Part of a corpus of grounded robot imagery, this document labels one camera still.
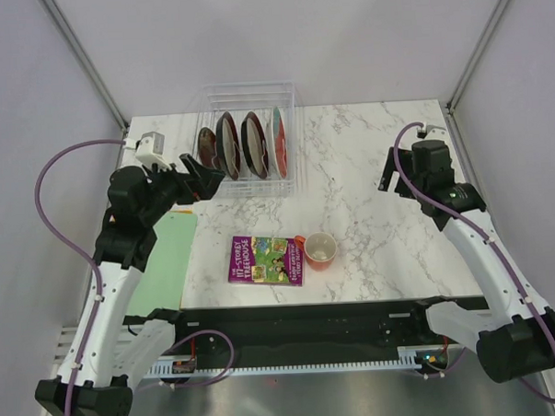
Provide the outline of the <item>small red floral plate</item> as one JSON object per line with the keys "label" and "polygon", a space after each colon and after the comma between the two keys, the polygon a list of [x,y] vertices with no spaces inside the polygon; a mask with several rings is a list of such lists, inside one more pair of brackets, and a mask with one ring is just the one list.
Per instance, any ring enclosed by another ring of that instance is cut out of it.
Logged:
{"label": "small red floral plate", "polygon": [[214,132],[207,127],[202,127],[197,137],[198,157],[207,168],[219,169]]}

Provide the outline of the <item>dark rimmed cream plate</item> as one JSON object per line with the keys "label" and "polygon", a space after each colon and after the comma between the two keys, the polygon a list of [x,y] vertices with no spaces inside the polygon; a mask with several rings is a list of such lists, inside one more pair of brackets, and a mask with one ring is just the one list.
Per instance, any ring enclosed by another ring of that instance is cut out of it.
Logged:
{"label": "dark rimmed cream plate", "polygon": [[259,179],[266,180],[270,171],[269,154],[257,114],[248,112],[241,125],[241,145],[247,167]]}
{"label": "dark rimmed cream plate", "polygon": [[225,111],[216,123],[216,144],[220,168],[232,180],[240,176],[240,148],[237,140],[237,127],[232,115]]}

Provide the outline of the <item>teal and red floral plate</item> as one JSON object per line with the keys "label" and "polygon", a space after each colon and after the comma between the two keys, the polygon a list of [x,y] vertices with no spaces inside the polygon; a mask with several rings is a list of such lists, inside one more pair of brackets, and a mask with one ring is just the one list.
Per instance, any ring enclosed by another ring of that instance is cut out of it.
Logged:
{"label": "teal and red floral plate", "polygon": [[285,129],[282,113],[278,107],[274,107],[272,110],[270,125],[274,166],[277,168],[279,177],[281,179],[286,179],[288,166],[286,157],[287,150],[285,144]]}

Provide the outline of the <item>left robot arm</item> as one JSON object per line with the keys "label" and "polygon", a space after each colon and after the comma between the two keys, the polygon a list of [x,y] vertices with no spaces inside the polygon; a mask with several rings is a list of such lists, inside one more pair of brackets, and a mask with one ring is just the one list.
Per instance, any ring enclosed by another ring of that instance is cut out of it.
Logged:
{"label": "left robot arm", "polygon": [[90,260],[95,275],[73,343],[56,377],[42,379],[34,398],[52,416],[128,416],[133,392],[168,350],[184,352],[189,329],[171,318],[148,318],[144,328],[116,355],[126,309],[141,280],[156,241],[155,224],[173,205],[212,199],[224,173],[179,158],[186,172],[127,166],[110,177],[110,205]]}

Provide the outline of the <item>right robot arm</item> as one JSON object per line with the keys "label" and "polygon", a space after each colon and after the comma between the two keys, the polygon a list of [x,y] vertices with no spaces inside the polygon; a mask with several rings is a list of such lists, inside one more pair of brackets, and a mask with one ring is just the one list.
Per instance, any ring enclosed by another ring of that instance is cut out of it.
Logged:
{"label": "right robot arm", "polygon": [[497,238],[476,188],[455,180],[449,148],[422,140],[411,150],[390,148],[379,189],[416,200],[454,245],[473,274],[491,313],[479,316],[443,296],[422,300],[410,320],[416,341],[444,335],[477,354],[496,383],[555,367],[555,310],[529,284]]}

